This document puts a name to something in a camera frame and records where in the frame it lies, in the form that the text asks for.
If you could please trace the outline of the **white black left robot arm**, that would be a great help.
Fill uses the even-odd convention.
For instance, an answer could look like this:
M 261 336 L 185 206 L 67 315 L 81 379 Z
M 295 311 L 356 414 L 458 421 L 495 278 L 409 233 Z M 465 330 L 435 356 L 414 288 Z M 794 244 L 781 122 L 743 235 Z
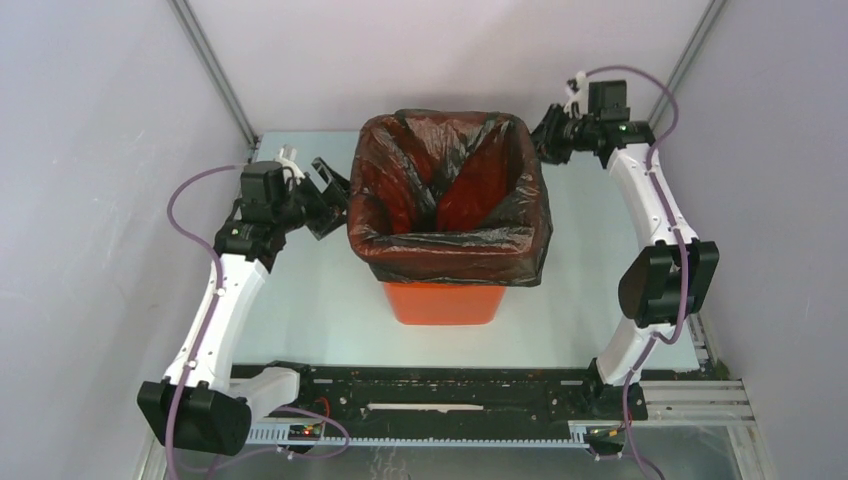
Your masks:
M 346 222 L 349 181 L 320 157 L 311 165 L 325 188 L 288 158 L 239 166 L 239 195 L 212 242 L 167 213 L 171 226 L 211 258 L 204 295 L 183 345 L 162 380 L 143 382 L 137 395 L 144 418 L 169 453 L 182 449 L 234 456 L 256 420 L 280 407 L 304 416 L 315 406 L 315 388 L 291 368 L 267 367 L 231 383 L 235 347 L 287 234 L 307 228 L 321 240 Z

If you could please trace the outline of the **black plastic trash bag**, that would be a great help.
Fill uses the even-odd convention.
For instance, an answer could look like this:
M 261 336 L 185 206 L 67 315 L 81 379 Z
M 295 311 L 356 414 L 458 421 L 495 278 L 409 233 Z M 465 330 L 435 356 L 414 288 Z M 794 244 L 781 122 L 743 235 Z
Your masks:
M 519 117 L 402 109 L 361 127 L 347 237 L 379 281 L 535 287 L 552 234 Z

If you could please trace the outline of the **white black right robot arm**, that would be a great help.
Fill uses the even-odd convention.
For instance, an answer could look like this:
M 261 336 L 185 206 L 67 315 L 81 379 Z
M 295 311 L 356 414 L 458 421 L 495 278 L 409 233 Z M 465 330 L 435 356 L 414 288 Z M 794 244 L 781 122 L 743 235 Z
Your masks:
M 630 117 L 623 80 L 567 81 L 566 101 L 553 104 L 531 138 L 540 159 L 565 164 L 575 152 L 596 156 L 625 201 L 640 252 L 619 281 L 623 318 L 595 359 L 599 380 L 581 392 L 585 411 L 606 418 L 622 403 L 618 387 L 638 381 L 659 343 L 673 344 L 687 317 L 700 310 L 719 261 L 674 199 L 650 125 Z

